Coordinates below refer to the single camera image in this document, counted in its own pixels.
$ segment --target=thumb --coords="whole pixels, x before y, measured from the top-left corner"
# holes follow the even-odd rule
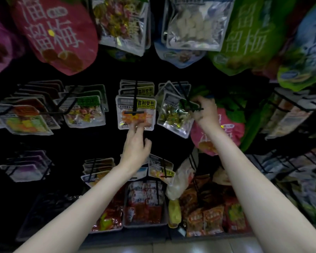
[[[151,146],[152,146],[152,141],[146,138],[146,139],[145,139],[144,151],[145,151],[147,154],[150,154],[150,153],[151,153]]]

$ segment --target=tiled floor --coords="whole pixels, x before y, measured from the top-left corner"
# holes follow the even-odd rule
[[[82,253],[262,253],[255,237],[82,250]]]

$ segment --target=person's left arm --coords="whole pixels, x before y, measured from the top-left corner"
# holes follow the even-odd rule
[[[114,167],[94,187],[65,211],[55,217],[16,253],[71,253],[76,252],[116,192],[132,177],[150,154],[151,141],[143,141],[144,127],[133,124],[124,144],[123,155]]]

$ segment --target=person's right arm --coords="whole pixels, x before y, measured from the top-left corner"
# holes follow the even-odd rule
[[[266,253],[316,253],[316,229],[220,127],[213,99],[196,97],[194,118],[217,149],[244,213]]]

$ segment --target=yellow dot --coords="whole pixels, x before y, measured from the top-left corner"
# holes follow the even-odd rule
[[[52,37],[54,37],[54,36],[55,36],[54,31],[53,31],[53,30],[51,30],[51,29],[49,29],[49,30],[48,30],[48,34],[49,34],[50,36],[52,36]]]

